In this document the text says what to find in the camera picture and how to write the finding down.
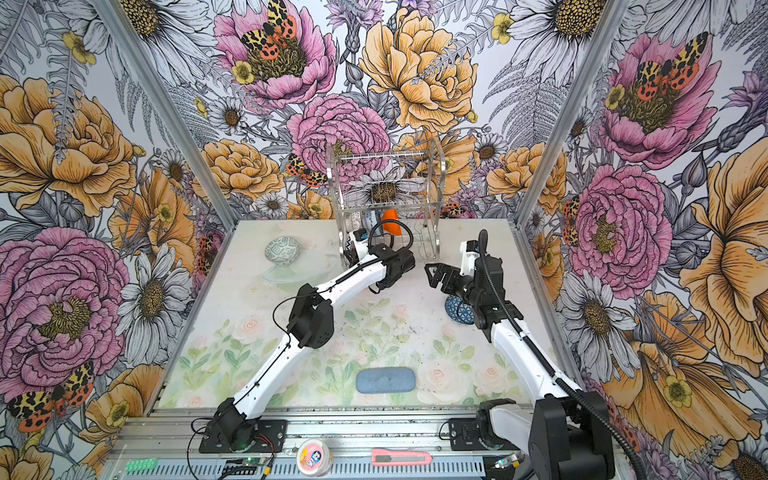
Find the orange plastic bowl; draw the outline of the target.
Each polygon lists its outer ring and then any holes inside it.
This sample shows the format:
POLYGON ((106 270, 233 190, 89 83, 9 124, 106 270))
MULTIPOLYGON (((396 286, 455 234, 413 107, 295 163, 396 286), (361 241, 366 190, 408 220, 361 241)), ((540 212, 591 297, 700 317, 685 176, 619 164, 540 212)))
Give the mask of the orange plastic bowl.
POLYGON ((381 221, 383 222, 382 229, 392 236, 401 236, 402 227, 396 223, 399 219, 399 215, 395 209, 387 209, 381 215, 381 221))

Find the white black lattice bowl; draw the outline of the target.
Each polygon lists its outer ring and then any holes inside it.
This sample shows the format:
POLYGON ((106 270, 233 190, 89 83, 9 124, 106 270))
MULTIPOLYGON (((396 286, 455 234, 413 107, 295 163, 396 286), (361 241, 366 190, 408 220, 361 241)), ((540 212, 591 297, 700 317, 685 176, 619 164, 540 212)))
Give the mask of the white black lattice bowl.
POLYGON ((366 230, 364 214, 359 211, 355 211, 349 214, 350 231, 356 232, 358 230, 366 230))

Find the steel wire dish rack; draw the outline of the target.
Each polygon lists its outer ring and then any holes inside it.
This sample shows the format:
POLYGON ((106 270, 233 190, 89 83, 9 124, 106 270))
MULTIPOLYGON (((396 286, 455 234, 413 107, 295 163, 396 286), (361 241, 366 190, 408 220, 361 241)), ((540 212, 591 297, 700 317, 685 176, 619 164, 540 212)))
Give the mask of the steel wire dish rack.
MULTIPOLYGON (((395 209, 400 221, 413 232, 411 250, 418 262, 440 258, 439 216, 447 174, 446 157, 437 138, 423 132, 414 144, 387 152, 356 154, 343 144, 326 147, 326 173, 336 217, 339 256, 343 266, 350 266, 345 252, 351 243, 349 214, 378 210, 382 215, 395 209)), ((390 234, 380 220, 372 229, 373 242, 389 243, 390 234)), ((396 249, 408 241, 407 234, 394 236, 396 249)))

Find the blue floral ceramic bowl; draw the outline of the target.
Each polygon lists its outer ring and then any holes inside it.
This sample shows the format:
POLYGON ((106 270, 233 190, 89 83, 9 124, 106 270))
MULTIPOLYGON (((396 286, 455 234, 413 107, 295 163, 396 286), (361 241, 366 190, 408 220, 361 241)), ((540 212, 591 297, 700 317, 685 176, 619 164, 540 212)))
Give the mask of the blue floral ceramic bowl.
POLYGON ((372 229, 381 220, 381 214, 378 210, 367 210, 363 213, 363 220, 365 227, 372 229))

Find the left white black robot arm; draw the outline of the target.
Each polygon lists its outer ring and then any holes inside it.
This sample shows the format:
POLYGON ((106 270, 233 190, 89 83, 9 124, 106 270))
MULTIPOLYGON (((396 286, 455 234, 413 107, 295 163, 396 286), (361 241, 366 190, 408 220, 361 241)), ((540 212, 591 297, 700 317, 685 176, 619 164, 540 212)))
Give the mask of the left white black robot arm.
POLYGON ((412 230, 400 220, 391 223, 407 234, 405 245, 396 249, 393 241, 375 244, 372 233, 362 236, 356 231, 352 239, 357 261, 325 283, 302 285, 291 298, 293 305, 280 344, 253 378, 219 405, 201 433, 200 452, 246 452, 256 444, 272 452, 280 450, 259 421, 300 363, 332 338, 334 309, 365 290, 379 293, 392 287, 415 268, 412 230))

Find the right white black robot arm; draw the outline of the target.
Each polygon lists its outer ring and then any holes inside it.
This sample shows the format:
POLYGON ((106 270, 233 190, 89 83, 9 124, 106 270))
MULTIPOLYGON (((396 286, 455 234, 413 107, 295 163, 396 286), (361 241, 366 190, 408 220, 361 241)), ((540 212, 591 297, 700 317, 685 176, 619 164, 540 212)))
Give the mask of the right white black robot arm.
POLYGON ((459 298, 474 325, 527 387, 533 406, 488 400, 473 426, 450 425, 457 449, 519 450, 539 479, 611 479, 616 474, 607 406, 566 377, 534 339, 523 314, 504 296, 501 259, 486 252, 480 236, 462 245, 462 264, 429 263, 431 287, 459 298))

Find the dark blue patterned bowl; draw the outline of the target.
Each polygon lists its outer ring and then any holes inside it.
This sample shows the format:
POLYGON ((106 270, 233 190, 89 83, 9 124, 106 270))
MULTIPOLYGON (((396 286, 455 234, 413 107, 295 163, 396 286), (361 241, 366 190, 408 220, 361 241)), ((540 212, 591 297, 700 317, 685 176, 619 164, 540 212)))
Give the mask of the dark blue patterned bowl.
POLYGON ((475 323, 473 309, 458 296, 449 295, 445 299, 444 309, 448 317, 457 323, 464 325, 475 323))

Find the green patterned ceramic bowl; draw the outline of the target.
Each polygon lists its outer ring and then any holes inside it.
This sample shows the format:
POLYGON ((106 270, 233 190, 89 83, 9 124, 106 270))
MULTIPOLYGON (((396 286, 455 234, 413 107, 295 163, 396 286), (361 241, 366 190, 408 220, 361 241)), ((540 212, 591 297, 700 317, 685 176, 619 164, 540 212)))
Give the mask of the green patterned ceramic bowl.
POLYGON ((278 266, 294 263, 301 255, 299 241, 291 236, 280 236, 271 240, 265 247, 264 255, 267 260, 278 266))

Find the blue grey sponge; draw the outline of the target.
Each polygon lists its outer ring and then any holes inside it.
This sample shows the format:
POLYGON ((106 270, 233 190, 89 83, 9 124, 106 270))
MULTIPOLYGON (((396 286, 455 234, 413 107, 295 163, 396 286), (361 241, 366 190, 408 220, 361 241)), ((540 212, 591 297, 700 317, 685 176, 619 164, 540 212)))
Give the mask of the blue grey sponge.
POLYGON ((355 386, 361 394, 407 393, 416 388, 416 375, 407 367, 370 368, 357 374, 355 386))

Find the pink utility knife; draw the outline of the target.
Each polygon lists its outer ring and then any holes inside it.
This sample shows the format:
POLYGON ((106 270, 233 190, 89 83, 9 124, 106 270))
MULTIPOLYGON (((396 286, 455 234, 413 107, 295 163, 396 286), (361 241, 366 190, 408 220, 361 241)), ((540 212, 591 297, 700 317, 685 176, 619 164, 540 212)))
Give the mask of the pink utility knife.
POLYGON ((425 466, 430 465, 433 457, 422 451, 373 449, 371 463, 374 466, 425 466))

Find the round pink sticker tin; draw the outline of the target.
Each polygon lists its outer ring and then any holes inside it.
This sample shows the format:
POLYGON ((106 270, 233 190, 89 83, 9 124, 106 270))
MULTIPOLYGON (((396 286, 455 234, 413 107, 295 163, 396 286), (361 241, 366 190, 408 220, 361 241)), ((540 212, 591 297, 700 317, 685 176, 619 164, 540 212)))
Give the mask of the round pink sticker tin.
POLYGON ((307 477, 321 477, 330 473, 333 457, 327 444, 320 439, 308 439, 298 448, 296 464, 307 477))

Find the small green circuit board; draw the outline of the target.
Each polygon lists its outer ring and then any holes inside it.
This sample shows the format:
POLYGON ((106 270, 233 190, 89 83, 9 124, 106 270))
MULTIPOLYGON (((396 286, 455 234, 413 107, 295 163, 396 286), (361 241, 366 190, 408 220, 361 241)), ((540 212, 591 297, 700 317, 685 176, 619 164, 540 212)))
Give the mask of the small green circuit board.
POLYGON ((225 469, 257 470, 265 467, 269 462, 267 457, 246 457, 230 459, 225 464, 225 469))

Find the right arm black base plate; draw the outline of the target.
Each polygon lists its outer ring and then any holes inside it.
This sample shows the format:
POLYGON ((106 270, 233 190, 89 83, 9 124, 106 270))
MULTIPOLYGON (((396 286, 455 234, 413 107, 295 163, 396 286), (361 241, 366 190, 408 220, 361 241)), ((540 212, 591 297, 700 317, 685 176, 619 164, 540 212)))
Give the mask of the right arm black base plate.
POLYGON ((491 451, 500 448, 500 444, 491 439, 487 429, 477 419, 451 418, 447 426, 453 451, 491 451))

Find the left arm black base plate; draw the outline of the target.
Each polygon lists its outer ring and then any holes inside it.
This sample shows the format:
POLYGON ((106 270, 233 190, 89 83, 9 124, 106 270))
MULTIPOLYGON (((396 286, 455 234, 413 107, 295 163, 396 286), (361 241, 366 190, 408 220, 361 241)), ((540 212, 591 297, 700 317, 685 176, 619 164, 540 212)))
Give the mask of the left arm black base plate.
POLYGON ((199 451, 204 454, 280 453, 286 439, 285 420, 245 420, 232 425, 210 422, 199 451))

